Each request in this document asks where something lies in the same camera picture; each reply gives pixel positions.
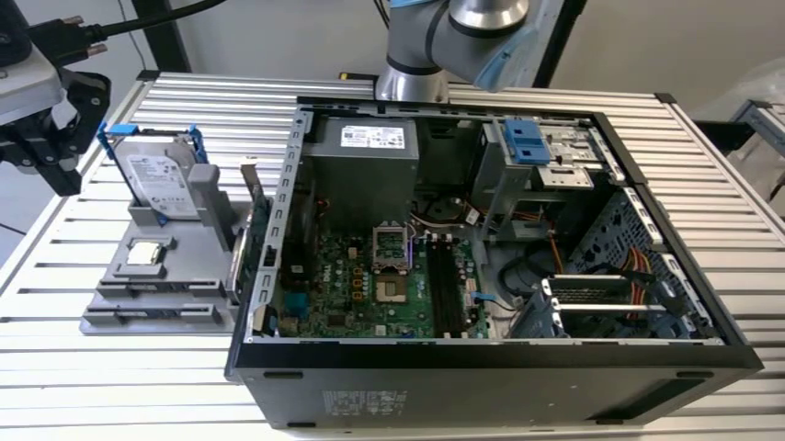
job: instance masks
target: chip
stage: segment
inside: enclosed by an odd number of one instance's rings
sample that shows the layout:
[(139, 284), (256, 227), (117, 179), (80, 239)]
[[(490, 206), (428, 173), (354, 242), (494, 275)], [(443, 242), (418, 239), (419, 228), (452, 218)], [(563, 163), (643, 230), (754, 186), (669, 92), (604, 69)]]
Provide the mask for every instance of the chip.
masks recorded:
[(345, 315), (343, 315), (343, 314), (327, 315), (327, 326), (345, 326)]

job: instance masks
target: cable connector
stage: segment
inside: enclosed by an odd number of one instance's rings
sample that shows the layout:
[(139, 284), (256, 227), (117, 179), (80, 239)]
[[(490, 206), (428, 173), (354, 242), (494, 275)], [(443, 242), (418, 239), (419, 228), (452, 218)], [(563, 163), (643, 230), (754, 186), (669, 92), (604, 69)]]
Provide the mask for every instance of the cable connector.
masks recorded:
[(80, 26), (81, 17), (49, 20), (26, 29), (26, 35), (54, 67), (64, 67), (107, 51), (100, 25)]

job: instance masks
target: label sticker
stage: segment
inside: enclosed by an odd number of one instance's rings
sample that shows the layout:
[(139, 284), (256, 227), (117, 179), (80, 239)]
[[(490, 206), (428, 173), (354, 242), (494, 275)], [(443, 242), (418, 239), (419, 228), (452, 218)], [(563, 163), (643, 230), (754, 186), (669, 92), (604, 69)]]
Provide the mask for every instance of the label sticker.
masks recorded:
[(407, 390), (323, 390), (324, 411), (332, 416), (400, 416)]
[(476, 219), (479, 219), (479, 211), (476, 211), (475, 209), (471, 209), (468, 211), (468, 214), (466, 215), (466, 223), (468, 223), (470, 225), (476, 224)]
[(173, 159), (131, 154), (128, 164), (144, 198), (155, 211), (173, 219), (199, 216), (183, 172)]
[(340, 147), (404, 149), (403, 128), (345, 126), (340, 130)]

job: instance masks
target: power cable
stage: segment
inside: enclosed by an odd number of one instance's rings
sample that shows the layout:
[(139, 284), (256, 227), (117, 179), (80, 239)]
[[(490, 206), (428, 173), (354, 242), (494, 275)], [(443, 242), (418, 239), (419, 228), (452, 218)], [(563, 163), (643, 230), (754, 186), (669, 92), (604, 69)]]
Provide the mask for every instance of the power cable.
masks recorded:
[(16, 232), (17, 234), (21, 234), (22, 236), (26, 235), (26, 232), (24, 232), (22, 230), (17, 230), (16, 228), (10, 227), (9, 225), (5, 225), (5, 223), (0, 223), (0, 228), (5, 228), (9, 232)]
[(387, 11), (384, 9), (384, 5), (382, 4), (382, 0), (372, 0), (372, 4), (376, 6), (376, 11), (379, 12), (379, 17), (384, 22), (384, 27), (390, 28), (390, 16), (387, 15)]
[(211, 7), (220, 5), (223, 2), (225, 2), (225, 0), (203, 0), (193, 5), (179, 7), (164, 14), (156, 14), (151, 17), (137, 18), (121, 23), (112, 23), (111, 25), (100, 27), (101, 36), (107, 39), (113, 35), (124, 34), (133, 30), (152, 28), (163, 23), (192, 16)]
[[(120, 5), (120, 14), (123, 15), (123, 20), (128, 21), (128, 17), (125, 15), (125, 7), (123, 6), (123, 0), (117, 0), (117, 4)], [(131, 43), (133, 43), (133, 49), (136, 49), (136, 53), (139, 54), (139, 59), (143, 62), (143, 69), (147, 70), (147, 62), (144, 61), (143, 52), (139, 49), (139, 44), (136, 43), (136, 37), (133, 37), (133, 32), (128, 33), (131, 37)]]

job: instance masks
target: transparent plastic sheet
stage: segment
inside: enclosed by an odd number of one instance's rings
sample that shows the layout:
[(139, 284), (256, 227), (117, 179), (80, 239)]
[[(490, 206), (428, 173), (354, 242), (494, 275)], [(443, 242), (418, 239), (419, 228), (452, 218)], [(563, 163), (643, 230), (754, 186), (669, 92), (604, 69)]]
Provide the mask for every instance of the transparent plastic sheet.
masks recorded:
[(727, 121), (749, 99), (785, 101), (785, 57), (762, 64), (741, 77), (714, 101), (689, 112), (697, 120)]

